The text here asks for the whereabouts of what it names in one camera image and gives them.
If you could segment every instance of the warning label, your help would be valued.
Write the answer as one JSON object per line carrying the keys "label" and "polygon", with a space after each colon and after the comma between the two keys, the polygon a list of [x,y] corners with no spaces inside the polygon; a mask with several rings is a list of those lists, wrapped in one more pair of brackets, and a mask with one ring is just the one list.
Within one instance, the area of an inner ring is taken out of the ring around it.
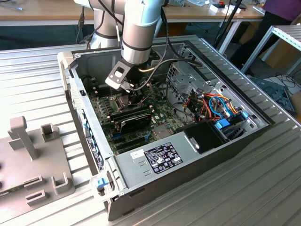
{"label": "warning label", "polygon": [[157,174],[183,162],[170,142],[150,149],[144,152],[144,154],[152,169]]}

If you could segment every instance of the green circuit board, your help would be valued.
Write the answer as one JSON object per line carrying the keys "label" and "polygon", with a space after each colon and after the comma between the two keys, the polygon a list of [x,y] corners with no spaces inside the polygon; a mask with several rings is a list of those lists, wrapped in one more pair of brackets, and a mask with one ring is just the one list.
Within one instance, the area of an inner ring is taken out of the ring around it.
{"label": "green circuit board", "polygon": [[[142,100],[145,100],[142,103],[128,107],[120,107],[122,94],[107,97],[97,97],[94,94],[89,94],[96,116],[115,155],[159,140],[161,137],[156,134],[158,128],[162,129],[165,126],[164,133],[172,135],[177,128],[186,124],[186,119],[180,119],[173,112],[173,108],[161,93],[162,89],[156,86],[151,89],[146,87],[142,89]],[[108,119],[110,114],[126,113],[146,106],[150,107],[151,122],[141,129],[137,128],[132,132],[121,134],[116,129],[116,124]]]}

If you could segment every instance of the slotted metal surface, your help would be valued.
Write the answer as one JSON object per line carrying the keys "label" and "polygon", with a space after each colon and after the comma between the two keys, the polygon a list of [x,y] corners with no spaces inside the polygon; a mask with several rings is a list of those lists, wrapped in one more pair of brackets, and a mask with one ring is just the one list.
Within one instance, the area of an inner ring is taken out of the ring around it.
{"label": "slotted metal surface", "polygon": [[301,26],[275,26],[273,33],[301,51]]}
{"label": "slotted metal surface", "polygon": [[[237,157],[111,225],[299,225],[299,123],[204,40],[196,36],[173,40],[191,41],[276,125]],[[155,42],[164,42],[164,38]],[[1,116],[1,121],[4,123],[10,115],[25,115],[30,118],[30,129],[47,122],[58,125],[76,185],[74,194],[19,216],[5,225],[108,224],[103,204],[95,202],[87,185],[91,173],[63,98],[56,62],[58,52],[83,48],[65,46],[0,52],[0,105],[5,109],[2,110],[5,114]],[[200,70],[207,77],[211,76],[207,68]],[[1,127],[0,135],[6,136],[5,128]]]}

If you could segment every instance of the open computer chassis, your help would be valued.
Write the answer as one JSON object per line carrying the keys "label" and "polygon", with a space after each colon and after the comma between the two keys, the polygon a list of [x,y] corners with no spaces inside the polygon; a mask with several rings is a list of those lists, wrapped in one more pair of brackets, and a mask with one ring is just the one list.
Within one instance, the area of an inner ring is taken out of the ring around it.
{"label": "open computer chassis", "polygon": [[[153,77],[151,90],[142,90],[131,108],[126,106],[134,103],[129,100],[133,96],[105,85],[120,59],[119,48],[69,53],[71,88],[66,96],[93,174],[92,190],[104,201],[109,221],[233,158],[274,124],[193,44],[180,41],[173,46],[182,57],[201,62],[214,78],[187,63],[165,65]],[[150,66],[158,63],[164,49],[164,43],[152,47]],[[174,58],[173,52],[166,58]],[[173,106],[164,99],[166,81]],[[202,113],[198,117],[193,100],[208,92],[227,97],[227,106],[231,102],[237,114],[227,113],[226,106],[222,111],[222,102],[216,100],[223,121],[205,120]]]}

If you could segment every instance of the blue tab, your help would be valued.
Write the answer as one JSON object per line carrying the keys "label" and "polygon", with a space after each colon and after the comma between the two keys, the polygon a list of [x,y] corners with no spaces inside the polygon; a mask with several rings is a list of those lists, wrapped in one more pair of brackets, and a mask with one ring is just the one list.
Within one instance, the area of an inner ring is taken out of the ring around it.
{"label": "blue tab", "polygon": [[106,186],[107,184],[109,183],[108,179],[107,178],[99,178],[97,180],[97,184],[96,184],[96,188],[99,190],[99,189],[102,189],[104,186]]}
{"label": "blue tab", "polygon": [[247,112],[243,112],[242,115],[245,119],[247,119],[249,117],[249,114]]}
{"label": "blue tab", "polygon": [[229,125],[230,125],[230,123],[226,119],[221,119],[221,120],[217,121],[217,123],[216,123],[216,126],[219,129],[222,129]]}

